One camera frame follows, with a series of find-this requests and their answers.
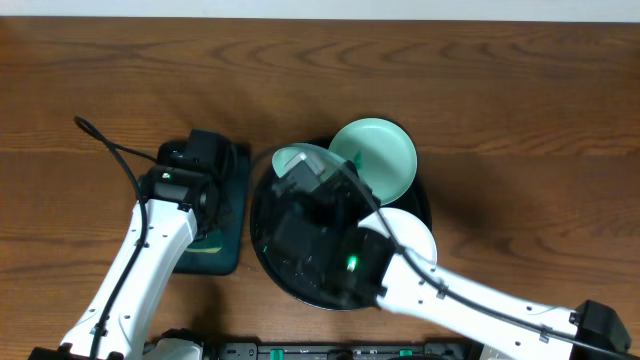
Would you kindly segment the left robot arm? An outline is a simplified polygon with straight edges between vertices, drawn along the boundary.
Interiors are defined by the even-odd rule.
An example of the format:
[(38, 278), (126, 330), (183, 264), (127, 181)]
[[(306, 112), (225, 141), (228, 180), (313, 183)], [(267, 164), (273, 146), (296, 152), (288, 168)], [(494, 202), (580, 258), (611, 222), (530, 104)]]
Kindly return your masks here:
[(92, 302), (58, 348), (36, 347), (31, 359), (209, 358), (206, 342), (186, 329), (146, 339), (173, 273), (237, 267), (248, 155), (218, 133), (194, 130), (164, 143), (153, 161), (134, 183), (126, 237)]

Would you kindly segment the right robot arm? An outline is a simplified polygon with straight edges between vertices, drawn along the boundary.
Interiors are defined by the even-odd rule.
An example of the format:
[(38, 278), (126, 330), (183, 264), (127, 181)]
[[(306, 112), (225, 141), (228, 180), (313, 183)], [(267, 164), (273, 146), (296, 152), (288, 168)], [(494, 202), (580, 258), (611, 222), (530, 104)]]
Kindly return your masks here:
[(535, 303), (440, 267), (426, 223), (382, 206), (351, 164), (330, 175), (304, 162), (285, 175), (268, 169), (254, 196), (251, 236), (272, 280), (312, 306), (423, 319), (513, 359), (629, 357), (629, 334), (606, 305)]

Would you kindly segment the green yellow sponge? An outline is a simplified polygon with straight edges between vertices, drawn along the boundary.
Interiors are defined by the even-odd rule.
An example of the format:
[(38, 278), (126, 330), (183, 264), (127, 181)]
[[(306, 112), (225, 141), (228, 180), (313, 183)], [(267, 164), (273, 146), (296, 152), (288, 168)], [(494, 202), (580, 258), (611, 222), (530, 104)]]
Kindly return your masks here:
[(221, 232), (213, 231), (202, 236), (198, 236), (187, 247), (187, 252), (192, 253), (211, 253), (215, 254), (223, 247), (224, 237)]

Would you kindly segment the white plate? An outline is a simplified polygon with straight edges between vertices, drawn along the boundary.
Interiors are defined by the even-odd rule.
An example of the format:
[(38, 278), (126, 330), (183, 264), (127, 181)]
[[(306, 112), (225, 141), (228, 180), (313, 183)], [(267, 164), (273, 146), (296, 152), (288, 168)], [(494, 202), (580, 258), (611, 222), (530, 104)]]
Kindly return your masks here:
[[(435, 239), (427, 226), (413, 214), (398, 208), (383, 207), (380, 213), (392, 230), (393, 235), (400, 245), (405, 246), (413, 251), (413, 258), (419, 264), (428, 264), (427, 267), (437, 265), (437, 247)], [(363, 220), (359, 221), (358, 227), (374, 230), (386, 238), (390, 239), (390, 234), (386, 230), (382, 221), (377, 214), (370, 214)], [(408, 267), (406, 261), (401, 255), (393, 255), (390, 264), (392, 267), (396, 263), (405, 263), (401, 265)]]

